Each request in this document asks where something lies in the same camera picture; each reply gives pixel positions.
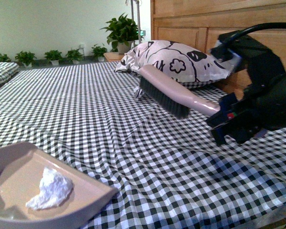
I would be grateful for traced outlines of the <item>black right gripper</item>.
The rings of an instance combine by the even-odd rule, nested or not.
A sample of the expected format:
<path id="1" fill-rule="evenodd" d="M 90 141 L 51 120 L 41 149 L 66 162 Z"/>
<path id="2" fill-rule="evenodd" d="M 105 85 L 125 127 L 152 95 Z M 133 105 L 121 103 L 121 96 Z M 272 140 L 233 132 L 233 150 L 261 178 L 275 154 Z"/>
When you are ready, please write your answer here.
<path id="1" fill-rule="evenodd" d="M 286 127 L 286 73 L 267 80 L 254 79 L 245 88 L 242 99 L 235 93 L 219 99 L 220 110 L 207 118 L 217 146 L 225 145 L 225 136 L 244 143 L 263 131 Z"/>

